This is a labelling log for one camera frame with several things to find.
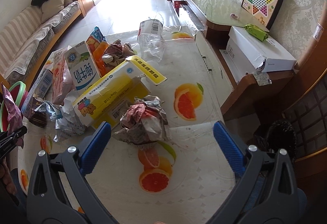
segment glass countertop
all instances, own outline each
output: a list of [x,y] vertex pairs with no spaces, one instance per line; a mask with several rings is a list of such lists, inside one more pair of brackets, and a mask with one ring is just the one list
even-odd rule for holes
[[232,0],[191,0],[203,13],[206,19],[214,24],[244,27],[254,24],[265,31],[269,31],[255,17]]

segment plastic bottle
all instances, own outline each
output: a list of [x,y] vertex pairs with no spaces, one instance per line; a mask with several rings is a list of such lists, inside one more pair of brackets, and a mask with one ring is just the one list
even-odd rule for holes
[[162,16],[155,16],[140,23],[137,42],[140,45],[141,58],[154,67],[158,66],[165,52],[162,31]]

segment wooden sofa frame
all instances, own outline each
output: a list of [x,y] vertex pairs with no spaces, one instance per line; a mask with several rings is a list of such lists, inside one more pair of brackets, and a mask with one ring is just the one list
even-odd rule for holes
[[[43,61],[48,56],[49,52],[51,51],[52,47],[55,45],[57,40],[61,37],[61,35],[65,32],[65,30],[72,24],[72,22],[75,19],[77,19],[77,17],[82,15],[83,18],[84,18],[86,16],[86,13],[85,13],[84,7],[83,7],[83,5],[81,3],[81,0],[73,0],[73,1],[78,1],[80,3],[81,8],[71,17],[71,19],[68,21],[68,23],[58,33],[56,33],[54,35],[51,42],[48,44],[48,46],[45,48],[45,50],[40,54],[39,59],[35,63],[32,71],[27,76],[27,79],[25,81],[25,85],[26,85],[27,90],[29,90],[31,88],[31,86],[33,84],[33,80],[34,80],[38,70],[42,66]],[[4,86],[7,89],[9,89],[11,87],[11,85],[8,83],[8,81],[1,74],[0,74],[0,82],[3,82]]]

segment striped sofa back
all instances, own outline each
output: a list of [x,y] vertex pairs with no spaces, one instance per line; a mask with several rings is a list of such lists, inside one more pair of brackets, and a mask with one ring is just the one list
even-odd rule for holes
[[41,25],[42,10],[25,8],[0,32],[0,73],[4,75],[24,42]]

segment green package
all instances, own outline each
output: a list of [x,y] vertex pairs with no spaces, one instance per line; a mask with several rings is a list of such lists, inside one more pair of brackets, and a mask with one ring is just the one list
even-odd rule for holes
[[268,39],[269,37],[269,34],[267,32],[253,24],[247,24],[244,26],[244,28],[249,34],[256,37],[258,40],[261,40],[262,42]]

